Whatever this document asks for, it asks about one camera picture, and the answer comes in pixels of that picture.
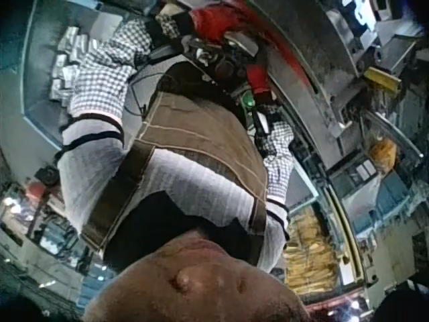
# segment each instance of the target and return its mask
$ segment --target apron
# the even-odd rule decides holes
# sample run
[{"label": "apron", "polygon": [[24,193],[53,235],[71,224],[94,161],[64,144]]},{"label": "apron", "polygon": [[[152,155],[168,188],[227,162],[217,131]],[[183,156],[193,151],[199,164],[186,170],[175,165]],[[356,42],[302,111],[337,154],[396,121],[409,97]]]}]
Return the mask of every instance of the apron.
[{"label": "apron", "polygon": [[257,265],[266,222],[267,172],[262,157],[230,111],[212,101],[191,100],[164,91],[156,93],[151,101],[137,138],[83,226],[81,238],[103,257],[109,240],[126,218],[125,209],[139,188],[156,148],[209,156],[225,165],[235,182],[253,196],[248,262]]}]

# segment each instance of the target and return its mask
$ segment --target yellow object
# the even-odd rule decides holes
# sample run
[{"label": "yellow object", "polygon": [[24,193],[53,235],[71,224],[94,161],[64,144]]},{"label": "yellow object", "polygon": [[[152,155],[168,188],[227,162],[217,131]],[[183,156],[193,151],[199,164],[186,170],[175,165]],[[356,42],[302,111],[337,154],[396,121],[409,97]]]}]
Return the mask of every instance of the yellow object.
[{"label": "yellow object", "polygon": [[298,295],[332,290],[338,279],[334,249],[322,236],[312,207],[292,217],[284,251],[286,284]]},{"label": "yellow object", "polygon": [[382,86],[384,89],[391,91],[397,95],[401,91],[402,81],[398,77],[394,77],[382,70],[374,67],[369,67],[363,76],[376,84]]},{"label": "yellow object", "polygon": [[396,144],[384,138],[380,142],[376,143],[369,152],[371,159],[375,165],[384,173],[387,174],[393,169],[396,161]]}]

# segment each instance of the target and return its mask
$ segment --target apron strap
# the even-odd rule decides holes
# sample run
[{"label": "apron strap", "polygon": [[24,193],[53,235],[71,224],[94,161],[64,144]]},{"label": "apron strap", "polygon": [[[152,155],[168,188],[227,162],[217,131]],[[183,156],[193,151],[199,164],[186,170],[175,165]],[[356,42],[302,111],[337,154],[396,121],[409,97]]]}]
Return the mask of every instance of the apron strap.
[{"label": "apron strap", "polygon": [[249,219],[251,249],[248,262],[250,265],[257,266],[259,257],[261,256],[266,221],[267,210],[265,205],[259,199],[255,198],[252,214]]},{"label": "apron strap", "polygon": [[135,140],[116,175],[107,184],[80,235],[93,251],[99,252],[106,246],[107,237],[143,179],[154,150],[154,146]]}]

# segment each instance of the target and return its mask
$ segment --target red glove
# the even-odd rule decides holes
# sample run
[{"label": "red glove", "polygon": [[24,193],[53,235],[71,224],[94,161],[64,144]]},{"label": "red glove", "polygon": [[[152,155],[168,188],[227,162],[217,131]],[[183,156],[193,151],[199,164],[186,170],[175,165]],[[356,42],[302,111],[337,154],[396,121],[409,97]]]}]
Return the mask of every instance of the red glove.
[{"label": "red glove", "polygon": [[247,65],[247,81],[254,95],[271,93],[267,69],[262,65]]},{"label": "red glove", "polygon": [[225,32],[242,30],[245,26],[240,13],[226,5],[215,5],[190,12],[195,32],[211,42],[221,42]]}]

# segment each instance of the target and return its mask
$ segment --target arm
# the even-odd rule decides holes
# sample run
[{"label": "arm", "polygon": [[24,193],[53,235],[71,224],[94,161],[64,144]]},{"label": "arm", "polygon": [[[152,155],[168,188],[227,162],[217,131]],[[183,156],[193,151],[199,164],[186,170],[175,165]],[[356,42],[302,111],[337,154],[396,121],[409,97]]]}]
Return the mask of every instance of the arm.
[{"label": "arm", "polygon": [[286,193],[294,169],[294,157],[289,151],[294,134],[280,112],[282,107],[272,98],[265,67],[260,64],[249,65],[247,78],[256,103],[253,110],[255,145],[262,155],[268,173],[267,215],[282,225],[288,240]]},{"label": "arm", "polygon": [[174,19],[157,19],[159,22],[149,23],[136,19],[123,25],[86,56],[74,84],[68,110],[72,119],[63,128],[64,148],[57,160],[67,217],[79,232],[125,156],[121,119],[127,81],[136,73],[135,62],[150,53],[153,38],[180,35]]}]

